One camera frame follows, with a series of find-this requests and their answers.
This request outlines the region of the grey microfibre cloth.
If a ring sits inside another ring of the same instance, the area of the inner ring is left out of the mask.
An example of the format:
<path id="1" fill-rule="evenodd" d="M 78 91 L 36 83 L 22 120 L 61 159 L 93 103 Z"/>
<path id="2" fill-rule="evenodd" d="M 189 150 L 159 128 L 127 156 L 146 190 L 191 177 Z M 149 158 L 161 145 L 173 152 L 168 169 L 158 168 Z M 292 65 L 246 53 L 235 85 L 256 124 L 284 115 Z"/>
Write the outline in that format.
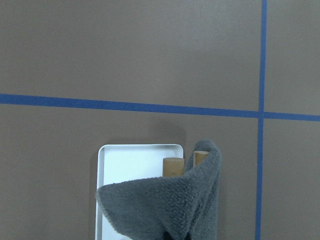
<path id="1" fill-rule="evenodd" d="M 182 176 L 108 184 L 96 192 L 103 215 L 116 232 L 133 240 L 215 240 L 222 154 L 210 139 L 198 165 L 190 158 Z"/>

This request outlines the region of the wooden towel rack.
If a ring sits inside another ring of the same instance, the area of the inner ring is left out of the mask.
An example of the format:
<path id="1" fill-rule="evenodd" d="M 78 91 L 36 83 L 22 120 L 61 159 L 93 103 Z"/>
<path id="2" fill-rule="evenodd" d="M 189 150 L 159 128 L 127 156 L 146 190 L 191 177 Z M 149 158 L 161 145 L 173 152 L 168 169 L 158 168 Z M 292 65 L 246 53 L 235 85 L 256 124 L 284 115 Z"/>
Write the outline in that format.
<path id="1" fill-rule="evenodd" d="M 208 151 L 194 151 L 192 167 L 199 165 L 207 156 Z M 177 157 L 166 157 L 162 160 L 162 176 L 178 177 L 184 175 L 185 159 Z"/>

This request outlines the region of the white rectangular tray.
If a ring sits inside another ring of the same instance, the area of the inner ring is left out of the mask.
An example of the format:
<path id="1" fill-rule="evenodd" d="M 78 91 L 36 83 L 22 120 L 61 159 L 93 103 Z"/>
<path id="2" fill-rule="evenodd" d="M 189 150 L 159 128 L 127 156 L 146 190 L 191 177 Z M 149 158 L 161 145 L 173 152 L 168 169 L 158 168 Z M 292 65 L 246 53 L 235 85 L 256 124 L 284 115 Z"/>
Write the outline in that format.
<path id="1" fill-rule="evenodd" d="M 164 158 L 183 158 L 179 144 L 109 144 L 97 166 L 97 240 L 162 240 L 164 232 L 184 239 L 174 227 L 176 184 L 181 176 L 163 177 Z"/>

